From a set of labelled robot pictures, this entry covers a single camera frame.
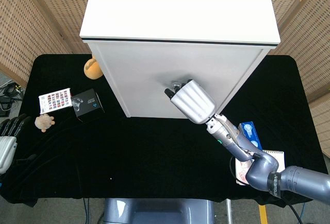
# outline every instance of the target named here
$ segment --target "blue package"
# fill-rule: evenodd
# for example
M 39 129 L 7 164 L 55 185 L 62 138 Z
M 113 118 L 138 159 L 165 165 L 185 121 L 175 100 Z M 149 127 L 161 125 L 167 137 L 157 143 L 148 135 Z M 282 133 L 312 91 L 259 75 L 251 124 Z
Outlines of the blue package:
M 254 127 L 253 122 L 244 122 L 240 123 L 238 126 L 240 132 L 244 134 L 244 136 L 249 139 L 251 143 L 253 143 L 254 146 L 256 146 L 258 149 L 262 150 L 256 128 Z

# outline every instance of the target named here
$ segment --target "small black box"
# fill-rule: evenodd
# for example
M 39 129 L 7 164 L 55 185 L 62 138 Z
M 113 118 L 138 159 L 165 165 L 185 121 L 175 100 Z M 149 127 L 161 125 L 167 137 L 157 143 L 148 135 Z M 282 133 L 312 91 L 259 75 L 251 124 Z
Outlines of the small black box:
M 83 122 L 99 118 L 104 114 L 100 99 L 94 89 L 73 96 L 71 101 L 77 118 Z

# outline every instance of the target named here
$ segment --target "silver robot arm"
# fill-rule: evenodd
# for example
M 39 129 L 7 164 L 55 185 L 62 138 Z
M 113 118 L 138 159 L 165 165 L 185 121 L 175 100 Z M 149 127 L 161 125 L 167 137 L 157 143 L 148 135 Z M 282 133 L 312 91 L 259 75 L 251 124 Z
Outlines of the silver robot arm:
M 277 173 L 278 161 L 255 147 L 224 115 L 216 114 L 216 103 L 194 80 L 174 84 L 174 92 L 165 90 L 171 102 L 196 124 L 206 124 L 207 131 L 239 161 L 254 159 L 246 180 L 260 191 L 281 198 L 281 191 L 291 191 L 330 205 L 330 176 L 297 166 Z

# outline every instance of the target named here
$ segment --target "notebook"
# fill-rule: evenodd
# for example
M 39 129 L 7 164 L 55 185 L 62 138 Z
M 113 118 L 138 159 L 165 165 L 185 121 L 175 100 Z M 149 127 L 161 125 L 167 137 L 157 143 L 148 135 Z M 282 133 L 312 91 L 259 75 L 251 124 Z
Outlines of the notebook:
M 277 161 L 278 161 L 277 172 L 278 173 L 285 169 L 283 151 L 274 151 L 274 150 L 263 150 L 263 151 L 270 154 L 275 159 L 277 159 Z M 236 178 L 246 184 L 249 184 L 249 183 L 246 181 L 245 175 L 246 175 L 247 171 L 249 170 L 250 166 L 252 165 L 252 162 L 253 162 L 253 160 L 240 162 L 239 160 L 235 159 Z

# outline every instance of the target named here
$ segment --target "gray floor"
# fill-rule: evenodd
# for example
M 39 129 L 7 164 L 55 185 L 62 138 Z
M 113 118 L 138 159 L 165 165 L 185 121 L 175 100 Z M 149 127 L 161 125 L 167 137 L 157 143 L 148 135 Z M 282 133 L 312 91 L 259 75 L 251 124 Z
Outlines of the gray floor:
M 0 85 L 9 78 L 0 73 Z M 10 118 L 18 115 L 19 106 L 10 112 Z M 330 159 L 324 157 L 328 171 L 330 172 Z M 96 224 L 103 212 L 104 199 L 90 199 L 90 224 Z M 302 204 L 296 204 L 294 208 L 300 214 Z M 226 224 L 226 203 L 215 203 L 216 224 Z M 269 224 L 296 224 L 297 220 L 292 211 L 274 205 L 267 205 L 267 217 Z M 235 224 L 258 224 L 260 223 L 258 204 L 253 200 L 232 201 L 233 221 Z M 306 203 L 304 223 L 323 224 L 330 223 L 330 206 L 317 201 Z M 42 223 L 85 223 L 85 210 L 82 199 L 45 198 L 39 199 L 34 208 L 24 204 L 9 204 L 0 197 L 0 224 L 42 224 Z

